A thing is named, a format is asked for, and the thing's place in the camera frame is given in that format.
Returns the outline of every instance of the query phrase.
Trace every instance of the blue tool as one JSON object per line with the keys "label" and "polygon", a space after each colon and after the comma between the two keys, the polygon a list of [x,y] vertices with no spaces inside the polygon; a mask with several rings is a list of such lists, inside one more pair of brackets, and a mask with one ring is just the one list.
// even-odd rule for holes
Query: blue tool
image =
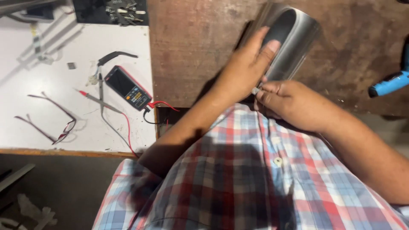
{"label": "blue tool", "polygon": [[368,89],[370,97],[383,96],[406,85],[409,85],[409,43],[405,43],[402,54],[402,71],[389,75],[382,82]]}

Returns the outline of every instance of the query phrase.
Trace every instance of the eyeglass frame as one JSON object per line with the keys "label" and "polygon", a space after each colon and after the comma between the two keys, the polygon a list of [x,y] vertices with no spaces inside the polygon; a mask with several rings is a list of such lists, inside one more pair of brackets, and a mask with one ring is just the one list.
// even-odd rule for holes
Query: eyeglass frame
{"label": "eyeglass frame", "polygon": [[[29,95],[27,95],[27,96],[46,99],[46,100],[50,101],[51,103],[53,103],[54,105],[56,105],[56,106],[57,106],[58,108],[60,108],[62,111],[64,111],[70,118],[72,118],[72,121],[70,121],[70,122],[68,122],[68,123],[66,124],[66,126],[65,126],[65,128],[64,128],[64,130],[63,130],[63,133],[60,134],[60,136],[59,136],[57,139],[55,139],[55,138],[53,138],[52,136],[48,135],[46,132],[42,131],[39,127],[37,127],[36,125],[34,125],[33,122],[31,122],[31,119],[30,119],[30,115],[29,115],[29,114],[27,114],[28,120],[26,120],[26,119],[24,119],[24,118],[22,118],[22,117],[20,117],[20,116],[14,116],[14,118],[20,119],[20,120],[25,121],[26,123],[32,125],[37,131],[39,131],[39,132],[42,133],[45,137],[47,137],[49,140],[52,141],[52,144],[51,144],[51,145],[53,145],[53,144],[58,144],[58,143],[60,143],[63,139],[65,139],[65,138],[67,137],[67,135],[70,133],[70,131],[73,130],[73,128],[74,128],[74,126],[75,126],[75,124],[76,124],[76,122],[77,122],[77,119],[76,119],[73,115],[71,115],[68,111],[66,111],[63,107],[61,107],[59,104],[57,104],[56,102],[54,102],[53,100],[51,100],[47,95],[45,95],[44,92],[41,92],[41,94],[44,95],[44,97],[37,96],[37,95],[31,95],[31,94],[29,94]],[[69,126],[72,122],[74,122],[74,125],[72,125],[72,128],[71,128],[70,130],[66,130],[66,129],[68,128],[68,126]]]}

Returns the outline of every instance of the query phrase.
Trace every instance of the eyeglasses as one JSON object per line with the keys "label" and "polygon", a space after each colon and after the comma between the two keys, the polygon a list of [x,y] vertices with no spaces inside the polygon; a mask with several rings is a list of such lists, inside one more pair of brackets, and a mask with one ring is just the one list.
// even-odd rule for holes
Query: eyeglasses
{"label": "eyeglasses", "polygon": [[46,136],[48,139],[50,139],[52,141],[52,144],[57,144],[60,143],[64,138],[67,137],[67,135],[70,133],[70,131],[74,128],[75,124],[76,124],[76,119],[74,116],[72,116],[68,111],[66,111],[65,109],[63,109],[60,105],[58,105],[57,103],[55,103],[53,100],[51,100],[49,97],[47,97],[45,95],[44,92],[41,92],[41,94],[43,95],[43,97],[41,96],[36,96],[36,95],[27,95],[29,97],[37,97],[37,98],[43,98],[46,99],[50,102],[52,102],[54,105],[56,105],[58,108],[60,108],[62,111],[64,111],[70,118],[72,118],[72,121],[68,122],[67,125],[65,126],[63,133],[57,138],[55,139],[54,137],[48,135],[47,133],[45,133],[44,131],[42,131],[40,128],[38,128],[36,125],[33,124],[33,122],[31,122],[30,116],[27,114],[27,120],[20,117],[20,116],[15,116],[15,118],[20,119],[22,121],[27,122],[28,124],[32,125],[36,130],[38,130],[40,133],[42,133],[44,136]]}

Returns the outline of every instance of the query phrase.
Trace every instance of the brown wooden surface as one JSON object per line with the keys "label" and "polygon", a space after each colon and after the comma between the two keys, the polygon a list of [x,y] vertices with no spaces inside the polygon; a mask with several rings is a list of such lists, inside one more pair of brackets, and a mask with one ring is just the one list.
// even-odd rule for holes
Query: brown wooden surface
{"label": "brown wooden surface", "polygon": [[[264,0],[148,0],[155,100],[190,107],[228,60]],[[317,39],[294,79],[359,113],[409,116],[409,88],[370,99],[400,70],[409,5],[395,0],[286,0],[317,19]]]}
{"label": "brown wooden surface", "polygon": [[133,153],[123,152],[91,152],[69,150],[42,150],[42,149],[0,149],[0,153],[39,156],[89,156],[89,157],[127,157],[135,158]]}

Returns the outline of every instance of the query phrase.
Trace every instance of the forearm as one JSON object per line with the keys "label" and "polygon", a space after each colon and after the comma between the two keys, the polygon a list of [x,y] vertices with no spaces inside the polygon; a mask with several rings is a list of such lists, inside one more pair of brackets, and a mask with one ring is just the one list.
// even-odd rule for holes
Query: forearm
{"label": "forearm", "polygon": [[164,178],[176,160],[208,131],[211,124],[229,106],[216,93],[207,93],[149,147],[138,162]]}
{"label": "forearm", "polygon": [[389,203],[409,204],[409,160],[360,120],[340,110],[322,135],[361,181]]}

